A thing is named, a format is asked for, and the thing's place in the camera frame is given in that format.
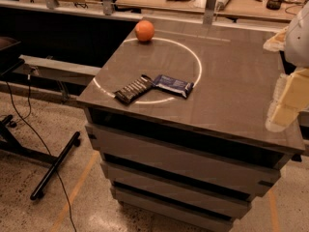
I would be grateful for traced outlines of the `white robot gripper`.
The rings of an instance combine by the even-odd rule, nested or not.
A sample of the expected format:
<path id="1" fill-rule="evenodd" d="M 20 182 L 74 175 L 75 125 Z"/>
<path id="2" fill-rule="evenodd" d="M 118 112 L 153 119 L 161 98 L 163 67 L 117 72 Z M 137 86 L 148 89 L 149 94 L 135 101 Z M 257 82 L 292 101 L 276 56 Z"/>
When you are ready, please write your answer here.
<path id="1" fill-rule="evenodd" d="M 266 119 L 268 131 L 285 130 L 309 106 L 309 2 L 285 27 L 263 45 L 268 51 L 285 49 L 285 57 L 297 68 L 291 74 L 281 74 L 273 91 Z"/>

